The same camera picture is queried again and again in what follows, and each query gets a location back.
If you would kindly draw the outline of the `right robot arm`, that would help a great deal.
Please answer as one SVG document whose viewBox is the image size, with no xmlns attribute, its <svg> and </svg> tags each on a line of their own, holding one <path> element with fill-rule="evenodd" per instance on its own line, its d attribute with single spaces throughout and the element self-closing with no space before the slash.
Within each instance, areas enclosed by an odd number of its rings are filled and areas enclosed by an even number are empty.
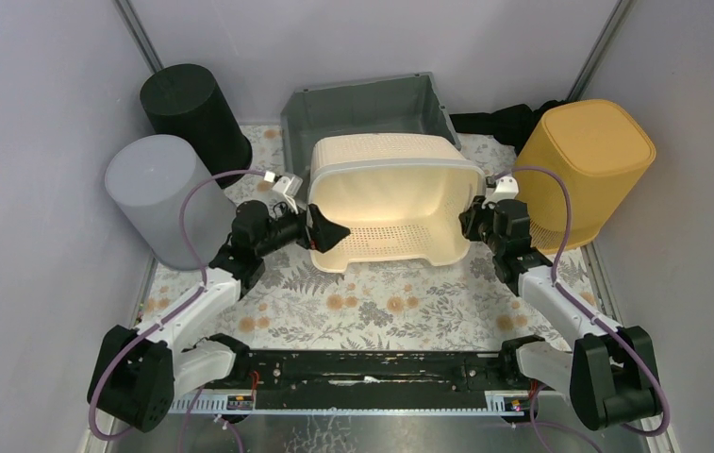
<svg viewBox="0 0 714 453">
<path fill-rule="evenodd" d="M 512 389 L 531 379 L 545 384 L 569 398 L 590 430 L 660 416 L 654 433 L 662 433 L 671 413 L 651 337 L 641 327 L 621 326 L 558 281 L 555 263 L 532 244 L 525 203 L 477 196 L 459 222 L 467 240 L 489 247 L 498 279 L 572 345 L 564 352 L 536 336 L 504 342 L 501 382 Z"/>
</svg>

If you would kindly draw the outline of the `black ribbed waste bin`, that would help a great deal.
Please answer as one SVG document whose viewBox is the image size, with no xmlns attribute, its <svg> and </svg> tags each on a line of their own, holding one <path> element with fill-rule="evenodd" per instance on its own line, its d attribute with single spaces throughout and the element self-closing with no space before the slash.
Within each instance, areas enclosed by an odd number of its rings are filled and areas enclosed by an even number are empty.
<svg viewBox="0 0 714 453">
<path fill-rule="evenodd" d="M 251 166 L 252 144 L 206 67 L 166 67 L 143 83 L 139 99 L 154 131 L 187 141 L 211 174 Z"/>
</svg>

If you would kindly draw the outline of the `grey plastic crate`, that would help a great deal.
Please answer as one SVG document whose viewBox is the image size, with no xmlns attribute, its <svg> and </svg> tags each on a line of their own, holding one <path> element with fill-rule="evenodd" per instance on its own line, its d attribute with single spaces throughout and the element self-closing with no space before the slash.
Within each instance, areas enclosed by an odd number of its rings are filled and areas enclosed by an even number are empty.
<svg viewBox="0 0 714 453">
<path fill-rule="evenodd" d="M 307 86 L 281 110 L 285 169 L 308 181 L 314 145 L 327 137 L 414 133 L 461 143 L 434 75 L 419 72 Z"/>
</svg>

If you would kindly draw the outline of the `yellow slatted waste basket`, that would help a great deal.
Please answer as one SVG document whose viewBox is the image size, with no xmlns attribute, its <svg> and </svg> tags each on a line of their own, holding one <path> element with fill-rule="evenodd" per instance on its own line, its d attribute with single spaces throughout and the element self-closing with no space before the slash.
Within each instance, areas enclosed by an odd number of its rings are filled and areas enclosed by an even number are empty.
<svg viewBox="0 0 714 453">
<path fill-rule="evenodd" d="M 513 166 L 532 244 L 551 255 L 593 241 L 655 157 L 645 131 L 611 101 L 546 111 Z"/>
</svg>

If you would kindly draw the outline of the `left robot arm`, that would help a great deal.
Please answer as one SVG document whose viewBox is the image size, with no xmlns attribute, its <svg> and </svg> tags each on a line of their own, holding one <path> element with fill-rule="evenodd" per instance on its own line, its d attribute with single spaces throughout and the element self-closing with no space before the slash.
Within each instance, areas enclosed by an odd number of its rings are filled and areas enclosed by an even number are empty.
<svg viewBox="0 0 714 453">
<path fill-rule="evenodd" d="M 246 346 L 221 335 L 194 344 L 196 330 L 256 285 L 265 256 L 292 243 L 325 253 L 350 233 L 314 204 L 278 217 L 260 201 L 239 204 L 229 236 L 194 288 L 163 313 L 135 327 L 115 326 L 103 338 L 87 395 L 93 434 L 107 438 L 97 425 L 99 411 L 148 432 L 192 390 L 215 380 L 241 386 L 249 375 Z"/>
</svg>

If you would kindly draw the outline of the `grey round plastic bin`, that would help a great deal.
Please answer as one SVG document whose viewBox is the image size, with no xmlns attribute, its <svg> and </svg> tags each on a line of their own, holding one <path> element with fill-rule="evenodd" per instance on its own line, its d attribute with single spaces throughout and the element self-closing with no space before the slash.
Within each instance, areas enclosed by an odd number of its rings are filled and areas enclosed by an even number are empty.
<svg viewBox="0 0 714 453">
<path fill-rule="evenodd" d="M 109 196 L 163 265 L 199 268 L 179 227 L 180 207 L 190 190 L 210 177 L 185 140 L 172 135 L 139 139 L 113 158 L 105 175 Z M 215 182 L 198 190 L 185 210 L 188 238 L 198 259 L 210 263 L 231 231 L 236 205 Z"/>
</svg>

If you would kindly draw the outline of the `cream perforated plastic basket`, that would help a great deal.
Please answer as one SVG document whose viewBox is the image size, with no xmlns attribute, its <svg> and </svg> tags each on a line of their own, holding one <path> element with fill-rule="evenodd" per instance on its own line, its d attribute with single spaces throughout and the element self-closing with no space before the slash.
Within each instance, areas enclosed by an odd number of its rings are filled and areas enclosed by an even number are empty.
<svg viewBox="0 0 714 453">
<path fill-rule="evenodd" d="M 351 263 L 462 260 L 470 243 L 459 216 L 485 193 L 484 171 L 440 136 L 364 133 L 327 137 L 312 151 L 307 201 L 350 234 L 315 267 L 343 273 Z"/>
</svg>

